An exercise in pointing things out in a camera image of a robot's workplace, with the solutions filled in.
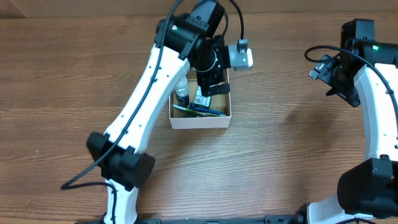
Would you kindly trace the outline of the green soap packet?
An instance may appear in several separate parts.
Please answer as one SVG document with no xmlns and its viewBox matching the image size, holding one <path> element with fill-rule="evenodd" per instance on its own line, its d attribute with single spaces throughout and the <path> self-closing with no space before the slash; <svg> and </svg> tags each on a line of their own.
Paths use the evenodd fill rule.
<svg viewBox="0 0 398 224">
<path fill-rule="evenodd" d="M 195 93 L 193 104 L 195 105 L 195 107 L 209 109 L 210 105 L 211 105 L 211 97 L 210 96 L 203 96 L 202 93 L 201 93 L 201 87 L 197 86 L 197 90 L 196 90 L 196 93 Z"/>
</svg>

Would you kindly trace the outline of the blue disposable razor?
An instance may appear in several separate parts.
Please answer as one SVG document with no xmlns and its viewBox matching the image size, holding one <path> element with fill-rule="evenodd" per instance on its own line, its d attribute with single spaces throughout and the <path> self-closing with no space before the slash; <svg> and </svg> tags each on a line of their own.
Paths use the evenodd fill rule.
<svg viewBox="0 0 398 224">
<path fill-rule="evenodd" d="M 222 115 L 223 114 L 223 112 L 220 112 L 220 111 L 217 111 L 217 110 L 211 110 L 211 109 L 197 107 L 193 103 L 189 104 L 189 108 L 191 110 L 195 110 L 195 111 L 202 112 L 202 113 L 211 113 L 211 114 L 217 114 L 217 115 Z"/>
</svg>

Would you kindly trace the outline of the green white toothbrush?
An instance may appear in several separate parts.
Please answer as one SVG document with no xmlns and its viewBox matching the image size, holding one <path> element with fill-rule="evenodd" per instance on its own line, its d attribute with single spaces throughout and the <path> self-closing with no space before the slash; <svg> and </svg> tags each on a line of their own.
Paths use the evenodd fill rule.
<svg viewBox="0 0 398 224">
<path fill-rule="evenodd" d="M 220 117 L 220 116 L 221 116 L 221 115 L 219 115 L 219 114 L 204 113 L 204 112 L 199 112 L 199 111 L 191 110 L 191 109 L 189 109 L 189 108 L 184 108 L 184 107 L 179 106 L 179 105 L 173 105 L 173 107 L 174 107 L 175 109 L 180 110 L 180 111 L 185 111 L 185 112 L 197 114 L 197 115 L 200 115 L 200 116 L 208 116 L 208 117 Z"/>
</svg>

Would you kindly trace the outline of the clear foam pump bottle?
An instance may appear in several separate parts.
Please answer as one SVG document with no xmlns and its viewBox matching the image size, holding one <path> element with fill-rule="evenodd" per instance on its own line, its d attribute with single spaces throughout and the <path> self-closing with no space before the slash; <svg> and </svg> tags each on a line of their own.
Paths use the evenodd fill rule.
<svg viewBox="0 0 398 224">
<path fill-rule="evenodd" d="M 189 83 L 186 77 L 182 77 L 174 88 L 178 105 L 181 107 L 189 106 Z"/>
</svg>

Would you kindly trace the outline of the red green toothpaste tube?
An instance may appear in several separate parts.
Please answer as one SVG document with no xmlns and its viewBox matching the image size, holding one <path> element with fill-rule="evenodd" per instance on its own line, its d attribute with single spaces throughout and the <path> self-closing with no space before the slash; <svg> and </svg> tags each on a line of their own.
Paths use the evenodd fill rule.
<svg viewBox="0 0 398 224">
<path fill-rule="evenodd" d="M 220 118 L 227 117 L 225 114 L 186 114 L 183 118 Z"/>
</svg>

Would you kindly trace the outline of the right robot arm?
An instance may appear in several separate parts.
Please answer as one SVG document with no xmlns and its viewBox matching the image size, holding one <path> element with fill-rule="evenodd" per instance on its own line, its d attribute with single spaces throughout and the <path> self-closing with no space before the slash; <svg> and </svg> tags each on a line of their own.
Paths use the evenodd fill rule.
<svg viewBox="0 0 398 224">
<path fill-rule="evenodd" d="M 362 108 L 362 163 L 341 175 L 336 194 L 304 207 L 297 223 L 372 223 L 397 216 L 397 45 L 349 37 L 338 55 L 316 60 L 314 80 Z"/>
</svg>

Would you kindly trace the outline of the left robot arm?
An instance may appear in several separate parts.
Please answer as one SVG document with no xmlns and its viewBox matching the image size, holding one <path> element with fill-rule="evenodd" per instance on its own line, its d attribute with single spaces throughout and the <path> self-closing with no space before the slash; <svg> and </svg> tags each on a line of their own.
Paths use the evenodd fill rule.
<svg viewBox="0 0 398 224">
<path fill-rule="evenodd" d="M 224 36 L 215 31 L 225 9 L 218 1 L 198 1 L 192 12 L 174 16 L 177 1 L 157 26 L 146 69 L 118 117 L 86 142 L 108 188 L 108 210 L 101 223 L 135 223 L 139 187 L 155 159 L 146 154 L 149 136 L 177 83 L 191 68 L 205 96 L 225 95 L 229 56 Z"/>
</svg>

